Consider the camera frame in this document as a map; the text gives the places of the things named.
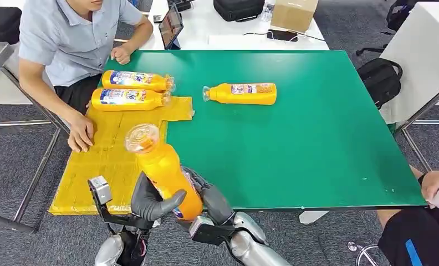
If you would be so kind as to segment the person's right hand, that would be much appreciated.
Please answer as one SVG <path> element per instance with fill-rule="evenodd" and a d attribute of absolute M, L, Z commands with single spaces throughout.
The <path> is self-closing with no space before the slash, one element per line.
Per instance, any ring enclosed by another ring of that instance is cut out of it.
<path fill-rule="evenodd" d="M 87 152 L 93 146 L 94 126 L 92 121 L 78 111 L 72 111 L 66 120 L 70 128 L 69 147 L 75 152 Z"/>

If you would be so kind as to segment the person's left hand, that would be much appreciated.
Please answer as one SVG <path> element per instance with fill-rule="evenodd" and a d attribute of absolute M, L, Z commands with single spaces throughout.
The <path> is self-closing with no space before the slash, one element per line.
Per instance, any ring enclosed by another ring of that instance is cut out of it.
<path fill-rule="evenodd" d="M 131 60 L 133 51 L 124 45 L 115 47 L 110 52 L 110 58 L 116 60 L 120 65 L 126 65 Z"/>

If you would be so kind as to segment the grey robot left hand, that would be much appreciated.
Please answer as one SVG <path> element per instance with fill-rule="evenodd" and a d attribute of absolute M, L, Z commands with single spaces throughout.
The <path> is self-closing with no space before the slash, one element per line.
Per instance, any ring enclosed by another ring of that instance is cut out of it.
<path fill-rule="evenodd" d="M 141 172 L 131 198 L 131 212 L 146 221 L 153 222 L 180 206 L 187 195 L 178 190 L 163 199 L 144 172 Z"/>

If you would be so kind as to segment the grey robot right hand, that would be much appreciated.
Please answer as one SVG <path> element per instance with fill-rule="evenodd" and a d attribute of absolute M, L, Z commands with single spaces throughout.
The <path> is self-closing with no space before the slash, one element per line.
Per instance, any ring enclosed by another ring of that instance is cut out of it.
<path fill-rule="evenodd" d="M 231 208 L 222 192 L 193 169 L 185 166 L 182 166 L 182 169 L 188 174 L 197 194 L 200 196 L 203 205 L 207 209 L 208 215 L 215 224 L 219 226 L 231 225 L 234 210 Z"/>

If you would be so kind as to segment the person's hand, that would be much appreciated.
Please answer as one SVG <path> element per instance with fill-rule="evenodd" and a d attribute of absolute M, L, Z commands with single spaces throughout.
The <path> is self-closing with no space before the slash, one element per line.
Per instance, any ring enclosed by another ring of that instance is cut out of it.
<path fill-rule="evenodd" d="M 439 170 L 426 173 L 423 177 L 421 191 L 426 201 L 432 200 L 439 190 Z"/>

